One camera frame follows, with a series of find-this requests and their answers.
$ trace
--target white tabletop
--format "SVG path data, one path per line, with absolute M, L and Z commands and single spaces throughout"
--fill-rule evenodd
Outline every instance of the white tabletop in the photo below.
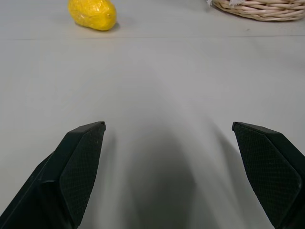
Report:
M 231 125 L 305 152 L 305 21 L 113 2 L 109 32 L 77 26 L 62 0 L 1 3 L 0 213 L 66 132 L 105 121 L 81 229 L 272 229 Z

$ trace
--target wicker basket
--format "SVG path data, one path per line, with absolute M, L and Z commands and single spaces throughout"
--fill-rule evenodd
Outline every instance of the wicker basket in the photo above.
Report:
M 258 21 L 295 21 L 305 17 L 305 0 L 245 0 L 230 5 L 229 0 L 213 0 L 223 11 Z

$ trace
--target yellow plastic wrap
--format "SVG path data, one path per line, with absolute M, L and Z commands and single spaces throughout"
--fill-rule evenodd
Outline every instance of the yellow plastic wrap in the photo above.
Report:
M 68 10 L 79 25 L 106 31 L 116 23 L 116 9 L 109 0 L 69 0 Z

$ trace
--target yellow object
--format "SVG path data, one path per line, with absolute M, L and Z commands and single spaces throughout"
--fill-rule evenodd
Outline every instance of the yellow object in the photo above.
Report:
M 79 25 L 106 31 L 116 23 L 116 9 L 110 0 L 69 0 L 68 10 Z

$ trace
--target textured rubber pad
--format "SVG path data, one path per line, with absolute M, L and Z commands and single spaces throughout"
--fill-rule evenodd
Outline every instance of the textured rubber pad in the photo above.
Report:
M 245 171 L 269 220 L 279 227 L 302 188 L 302 179 L 264 135 L 236 124 Z
M 79 226 L 93 189 L 103 131 L 95 128 L 81 138 L 60 177 L 60 189 L 75 225 Z

